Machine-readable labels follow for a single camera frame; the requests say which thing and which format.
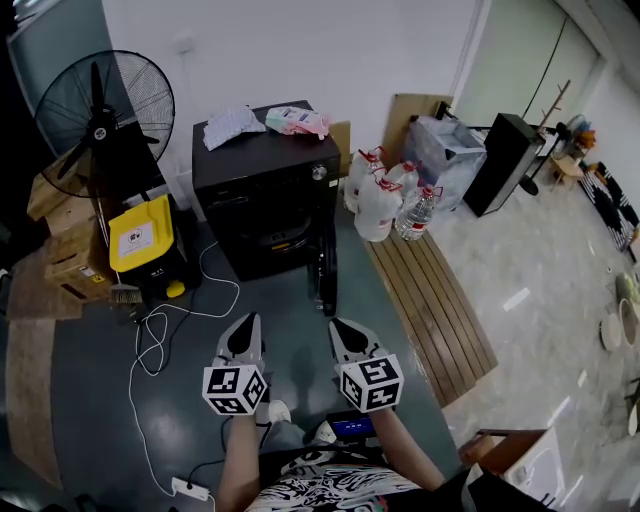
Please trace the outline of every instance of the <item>blue display screen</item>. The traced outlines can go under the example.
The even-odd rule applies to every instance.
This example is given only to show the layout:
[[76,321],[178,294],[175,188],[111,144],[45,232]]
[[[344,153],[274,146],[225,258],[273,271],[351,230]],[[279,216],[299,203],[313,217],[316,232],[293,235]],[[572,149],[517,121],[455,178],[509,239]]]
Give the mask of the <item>blue display screen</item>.
[[331,428],[338,437],[368,436],[375,434],[369,416],[358,418],[357,420],[335,421],[331,423]]

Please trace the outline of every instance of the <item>gray pants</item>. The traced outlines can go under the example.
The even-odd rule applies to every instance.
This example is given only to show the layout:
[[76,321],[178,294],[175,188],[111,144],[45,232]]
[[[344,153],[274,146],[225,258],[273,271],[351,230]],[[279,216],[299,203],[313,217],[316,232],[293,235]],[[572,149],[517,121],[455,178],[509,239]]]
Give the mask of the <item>gray pants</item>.
[[323,441],[313,440],[304,443],[304,430],[289,421],[277,421],[271,425],[271,430],[264,440],[260,453],[284,452],[286,450],[298,450],[305,446],[325,446]]

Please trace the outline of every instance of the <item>label sticker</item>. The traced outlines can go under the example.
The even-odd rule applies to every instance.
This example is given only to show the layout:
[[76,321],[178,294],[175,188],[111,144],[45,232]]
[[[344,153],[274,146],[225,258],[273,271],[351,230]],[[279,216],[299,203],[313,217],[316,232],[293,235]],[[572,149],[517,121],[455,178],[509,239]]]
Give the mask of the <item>label sticker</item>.
[[80,267],[78,270],[80,272],[82,272],[87,277],[91,277],[91,276],[95,275],[95,272],[93,271],[93,269],[91,267]]
[[121,258],[130,256],[135,252],[153,245],[153,225],[147,222],[142,226],[127,231],[120,235],[118,242],[118,255]]

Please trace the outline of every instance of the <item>white cable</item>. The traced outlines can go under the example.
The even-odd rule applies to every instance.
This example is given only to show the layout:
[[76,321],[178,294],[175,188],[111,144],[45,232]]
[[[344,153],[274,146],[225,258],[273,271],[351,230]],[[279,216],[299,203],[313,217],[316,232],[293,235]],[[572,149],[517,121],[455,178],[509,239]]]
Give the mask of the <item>white cable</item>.
[[[189,313],[192,315],[197,315],[197,316],[206,316],[209,318],[224,318],[226,317],[229,313],[231,313],[231,311],[233,310],[233,308],[236,305],[236,302],[238,302],[238,297],[240,297],[240,285],[238,285],[238,283],[235,283],[234,281],[228,281],[226,279],[218,279],[215,277],[211,277],[209,275],[207,275],[204,271],[204,269],[202,268],[202,257],[204,256],[204,253],[206,253],[209,249],[211,249],[212,247],[215,247],[216,245],[218,245],[218,242],[214,242],[212,243],[209,247],[207,247],[206,249],[204,249],[201,253],[200,253],[200,257],[198,258],[198,264],[200,265],[200,272],[202,272],[202,275],[209,279],[210,281],[217,281],[219,283],[228,283],[228,284],[232,284],[236,287],[236,296],[233,299],[233,303],[231,304],[231,307],[227,310],[226,313],[224,313],[223,315],[213,315],[211,313],[198,313],[197,311],[190,311],[188,309],[184,309],[181,308],[179,306],[174,306],[173,304],[160,304],[159,306],[157,306],[156,308],[154,308],[151,313],[149,313],[146,317],[144,317],[142,319],[142,321],[145,324],[145,327],[147,328],[147,331],[149,331],[149,334],[151,335],[151,337],[154,339],[155,344],[151,345],[149,348],[147,348],[144,352],[142,352],[142,354],[137,355],[137,350],[138,350],[138,336],[140,335],[140,325],[138,324],[138,328],[136,329],[136,339],[135,339],[135,350],[136,350],[136,359],[133,362],[133,364],[131,365],[131,371],[129,372],[129,402],[131,402],[131,408],[133,409],[133,417],[136,420],[136,426],[138,427],[138,432],[140,432],[140,437],[142,437],[142,445],[144,447],[144,455],[147,459],[147,464],[149,465],[149,471],[151,472],[151,477],[153,478],[153,481],[156,483],[156,485],[158,486],[158,489],[160,489],[163,493],[165,493],[167,496],[170,497],[174,497],[176,495],[176,491],[173,491],[173,493],[170,493],[169,491],[167,491],[164,487],[162,487],[160,485],[160,483],[158,482],[158,480],[156,479],[156,475],[153,472],[153,466],[151,465],[151,459],[149,458],[149,451],[147,449],[147,439],[144,436],[144,432],[142,432],[142,427],[140,426],[140,421],[138,420],[138,411],[136,410],[136,405],[133,402],[133,396],[131,395],[131,385],[133,382],[133,370],[135,370],[136,365],[138,363],[140,363],[140,365],[142,366],[142,368],[144,369],[144,371],[147,373],[147,375],[149,375],[150,377],[155,377],[157,376],[161,369],[162,369],[162,364],[164,363],[164,347],[162,346],[162,344],[164,343],[164,340],[167,336],[167,328],[169,326],[169,318],[167,317],[166,313],[156,313],[156,311],[158,311],[160,308],[173,308],[173,309],[178,309],[180,311],[184,311],[185,313]],[[164,328],[162,330],[162,336],[160,339],[158,339],[156,337],[156,335],[153,333],[153,331],[151,330],[151,328],[149,327],[149,319],[153,318],[155,316],[162,316],[164,318]],[[155,349],[155,348],[159,348],[160,349],[160,362],[158,363],[158,369],[153,371],[153,370],[149,370],[147,368],[147,366],[144,364],[144,362],[142,361],[142,358],[151,350]],[[215,511],[215,507],[216,507],[216,501],[213,498],[213,496],[211,494],[209,494],[209,496],[211,497],[211,499],[213,500],[213,510]]]

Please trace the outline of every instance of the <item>shoe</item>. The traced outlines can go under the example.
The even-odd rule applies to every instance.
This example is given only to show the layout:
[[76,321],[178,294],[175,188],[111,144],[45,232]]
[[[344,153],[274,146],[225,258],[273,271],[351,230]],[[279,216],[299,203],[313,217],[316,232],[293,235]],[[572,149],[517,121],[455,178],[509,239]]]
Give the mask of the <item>shoe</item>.
[[313,437],[314,441],[322,441],[323,443],[333,444],[337,441],[337,436],[334,434],[331,425],[328,421],[320,423],[316,435]]
[[277,423],[278,421],[288,421],[291,423],[291,413],[287,404],[282,400],[271,400],[269,402],[269,422]]

